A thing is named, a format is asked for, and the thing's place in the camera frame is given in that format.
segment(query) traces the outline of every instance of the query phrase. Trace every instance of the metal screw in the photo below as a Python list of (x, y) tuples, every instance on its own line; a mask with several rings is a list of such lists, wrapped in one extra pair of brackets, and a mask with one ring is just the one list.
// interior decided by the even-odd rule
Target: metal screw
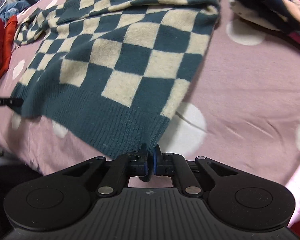
[(102, 195), (108, 195), (108, 194), (111, 194), (113, 192), (113, 188), (108, 187), (108, 186), (100, 187), (98, 189), (98, 192)]
[(191, 195), (199, 194), (201, 189), (196, 186), (191, 186), (186, 188), (186, 192)]
[(172, 161), (172, 155), (173, 155), (173, 153), (165, 153), (165, 154), (163, 155), (163, 159), (164, 159), (165, 161), (167, 161), (167, 162), (171, 162), (171, 161)]

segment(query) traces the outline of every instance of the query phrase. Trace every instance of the polka dot bed cover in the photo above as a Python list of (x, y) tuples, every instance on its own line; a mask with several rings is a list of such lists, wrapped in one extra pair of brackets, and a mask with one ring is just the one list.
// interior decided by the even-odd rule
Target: polka dot bed cover
[[(65, 1), (40, 0), (18, 21)], [(40, 43), (14, 48), (0, 97), (11, 95)], [(286, 185), (296, 199), (290, 225), (300, 220), (300, 51), (241, 21), (221, 0), (206, 58), (159, 145)], [(51, 119), (23, 119), (7, 107), (0, 108), (0, 147), (45, 175), (102, 155)], [(171, 187), (171, 180), (131, 178), (129, 186)]]

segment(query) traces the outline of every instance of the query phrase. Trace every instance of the black pen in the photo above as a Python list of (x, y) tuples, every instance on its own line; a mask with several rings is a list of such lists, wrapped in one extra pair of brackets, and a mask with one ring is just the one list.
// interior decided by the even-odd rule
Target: black pen
[(22, 98), (0, 98), (0, 106), (22, 106)]

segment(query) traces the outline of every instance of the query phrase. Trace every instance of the green fabric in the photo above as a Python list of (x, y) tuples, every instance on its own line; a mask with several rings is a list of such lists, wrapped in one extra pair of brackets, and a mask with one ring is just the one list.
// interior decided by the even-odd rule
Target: green fabric
[(205, 55), (218, 0), (67, 0), (16, 43), (45, 40), (12, 93), (104, 154), (154, 148)]

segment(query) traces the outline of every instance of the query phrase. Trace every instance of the pink bedsheet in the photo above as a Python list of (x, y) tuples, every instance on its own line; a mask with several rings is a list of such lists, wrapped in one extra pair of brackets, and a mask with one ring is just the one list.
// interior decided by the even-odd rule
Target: pink bedsheet
[[(18, 20), (64, 1), (41, 0)], [(228, 0), (221, 7), (206, 59), (159, 145), (188, 160), (204, 155), (285, 185), (300, 165), (300, 51), (234, 18)], [(0, 96), (10, 96), (39, 45), (13, 51)], [(0, 146), (43, 174), (102, 155), (45, 116), (23, 119), (7, 107), (0, 108)], [(171, 181), (132, 178), (130, 186)]]

